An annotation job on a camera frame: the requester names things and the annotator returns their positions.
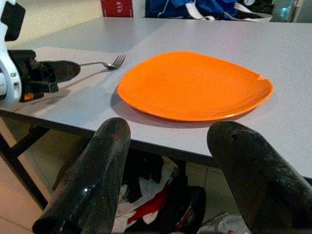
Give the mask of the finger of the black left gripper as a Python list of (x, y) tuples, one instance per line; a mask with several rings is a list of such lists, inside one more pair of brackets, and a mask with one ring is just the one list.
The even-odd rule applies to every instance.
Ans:
[(57, 83), (70, 81), (81, 71), (79, 64), (68, 60), (48, 60), (39, 64), (44, 75)]

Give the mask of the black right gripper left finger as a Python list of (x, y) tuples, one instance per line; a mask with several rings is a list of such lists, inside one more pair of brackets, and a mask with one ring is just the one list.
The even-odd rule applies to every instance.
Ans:
[(130, 138), (126, 120), (103, 122), (59, 182), (34, 234), (112, 233)]

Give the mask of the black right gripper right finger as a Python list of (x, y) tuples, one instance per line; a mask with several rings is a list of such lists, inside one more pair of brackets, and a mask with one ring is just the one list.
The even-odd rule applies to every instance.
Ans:
[(260, 133), (216, 122), (207, 145), (252, 234), (312, 234), (312, 185)]

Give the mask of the silver metal fork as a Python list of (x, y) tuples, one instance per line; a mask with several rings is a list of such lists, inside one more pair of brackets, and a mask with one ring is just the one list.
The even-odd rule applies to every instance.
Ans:
[(125, 61), (126, 55), (118, 55), (113, 63), (106, 63), (106, 62), (90, 62), (90, 63), (83, 63), (80, 64), (80, 66), (88, 66), (88, 65), (96, 65), (96, 64), (101, 64), (107, 69), (118, 69)]

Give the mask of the white and red cloth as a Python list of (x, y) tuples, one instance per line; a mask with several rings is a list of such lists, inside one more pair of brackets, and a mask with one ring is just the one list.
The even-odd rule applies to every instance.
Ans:
[(113, 233), (123, 233), (141, 218), (144, 224), (150, 224), (155, 221), (158, 212), (164, 208), (169, 194), (169, 185), (177, 178), (179, 168), (171, 159), (167, 157), (162, 159), (164, 164), (160, 182), (156, 183), (152, 179), (146, 180), (139, 177), (141, 197), (136, 201), (131, 202), (126, 197), (128, 186), (121, 186)]

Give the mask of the black bag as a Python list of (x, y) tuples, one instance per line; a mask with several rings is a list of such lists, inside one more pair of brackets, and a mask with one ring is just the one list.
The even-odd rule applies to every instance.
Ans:
[[(164, 164), (163, 157), (139, 150), (129, 150), (124, 168), (122, 186), (128, 186), (126, 197), (131, 202), (141, 197), (139, 177), (146, 180), (152, 179), (156, 183), (160, 182), (161, 170)], [(155, 221), (152, 223), (144, 224), (141, 218), (127, 228), (124, 233), (197, 233), (206, 209), (205, 190), (199, 186), (188, 185), (186, 164), (184, 161), (178, 159), (171, 160), (178, 166), (179, 174), (169, 185), (169, 194), (164, 208), (158, 212)]]

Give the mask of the black metal table leg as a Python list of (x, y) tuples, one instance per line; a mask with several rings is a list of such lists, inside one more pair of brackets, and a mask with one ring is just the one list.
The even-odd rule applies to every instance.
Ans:
[(48, 201), (39, 184), (34, 181), (34, 176), (31, 175), (33, 167), (26, 165), (29, 160), (24, 153), (48, 132), (49, 129), (46, 127), (14, 119), (0, 109), (1, 157), (42, 210)]

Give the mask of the red cardboard box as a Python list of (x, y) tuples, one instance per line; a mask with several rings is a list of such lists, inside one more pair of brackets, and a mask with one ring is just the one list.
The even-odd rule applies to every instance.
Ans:
[(104, 17), (133, 18), (132, 0), (100, 0)]

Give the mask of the orange plastic plate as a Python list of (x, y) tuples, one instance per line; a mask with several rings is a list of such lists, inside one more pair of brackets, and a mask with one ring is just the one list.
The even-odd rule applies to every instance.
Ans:
[(234, 63), (194, 52), (154, 56), (126, 73), (117, 93), (144, 113), (178, 121), (244, 114), (268, 100), (271, 81)]

